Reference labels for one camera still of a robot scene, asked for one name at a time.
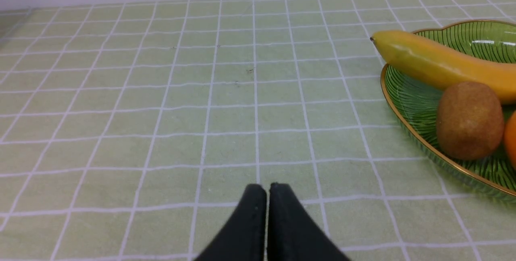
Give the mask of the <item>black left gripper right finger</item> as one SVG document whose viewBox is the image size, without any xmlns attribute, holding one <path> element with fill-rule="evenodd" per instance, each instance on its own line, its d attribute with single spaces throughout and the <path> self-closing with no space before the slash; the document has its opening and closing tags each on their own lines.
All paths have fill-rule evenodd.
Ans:
<svg viewBox="0 0 516 261">
<path fill-rule="evenodd" d="M 269 261 L 349 261 L 308 215 L 289 184 L 270 186 Z"/>
</svg>

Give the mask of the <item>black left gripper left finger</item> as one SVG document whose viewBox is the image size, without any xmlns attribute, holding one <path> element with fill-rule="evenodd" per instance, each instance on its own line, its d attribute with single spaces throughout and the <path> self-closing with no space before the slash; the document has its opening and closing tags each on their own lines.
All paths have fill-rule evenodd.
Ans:
<svg viewBox="0 0 516 261">
<path fill-rule="evenodd" d="M 196 261 L 262 261 L 265 252 L 267 194 L 248 184 L 236 208 Z"/>
</svg>

